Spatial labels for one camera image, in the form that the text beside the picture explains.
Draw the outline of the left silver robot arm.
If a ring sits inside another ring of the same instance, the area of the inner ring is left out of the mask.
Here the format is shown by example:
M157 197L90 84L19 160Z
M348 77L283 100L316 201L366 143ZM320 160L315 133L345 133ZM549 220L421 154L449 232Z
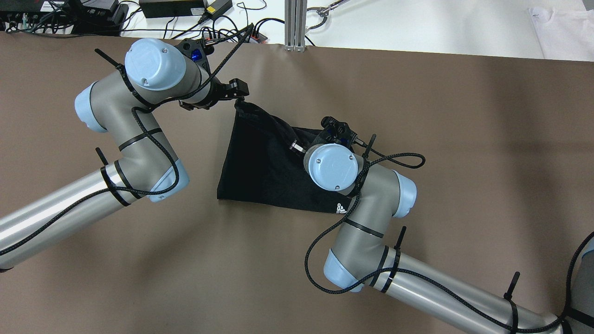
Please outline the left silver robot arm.
M186 169L153 110L171 101L187 110L242 101L247 84L221 83L208 65L212 51L202 39L172 46L153 38L134 42L123 64L96 51L115 71L79 93L74 108L89 129L108 133L122 156L3 217L2 272L138 199L159 202L187 186Z

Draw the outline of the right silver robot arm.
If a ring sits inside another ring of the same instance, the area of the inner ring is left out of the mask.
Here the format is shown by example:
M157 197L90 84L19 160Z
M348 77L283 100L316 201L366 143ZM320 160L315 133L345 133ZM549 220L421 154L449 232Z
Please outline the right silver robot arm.
M414 151L427 164L407 171L418 198L410 214L392 218L396 188L378 182L351 219L380 239L345 225L332 250L356 277L393 264L400 226L408 227L399 272L383 272L362 292L320 295L306 317L315 334L504 333L432 284L437 281L480 311L511 325L502 295L522 273L514 300L521 328L548 325L560 313L573 252L593 230L593 133L439 131L381 137L382 152Z

